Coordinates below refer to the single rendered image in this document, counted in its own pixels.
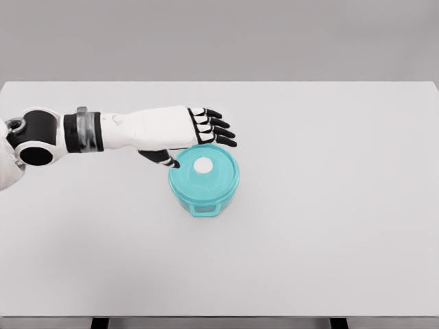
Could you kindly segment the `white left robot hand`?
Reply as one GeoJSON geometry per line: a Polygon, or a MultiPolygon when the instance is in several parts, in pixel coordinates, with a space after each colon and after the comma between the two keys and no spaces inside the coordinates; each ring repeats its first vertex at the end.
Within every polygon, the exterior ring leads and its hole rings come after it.
{"type": "Polygon", "coordinates": [[[169,153],[195,145],[217,143],[236,147],[236,135],[220,113],[209,108],[175,106],[140,112],[133,145],[148,160],[169,168],[180,163],[169,153]]]}

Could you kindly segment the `teal pot lid white knob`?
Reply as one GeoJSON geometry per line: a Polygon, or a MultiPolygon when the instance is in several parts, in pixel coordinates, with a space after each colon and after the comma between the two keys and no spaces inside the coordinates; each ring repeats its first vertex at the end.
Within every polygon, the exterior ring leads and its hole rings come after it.
{"type": "Polygon", "coordinates": [[[190,202],[218,202],[237,190],[239,167],[233,155],[214,144],[196,145],[177,155],[178,169],[169,170],[174,194],[190,202]]]}

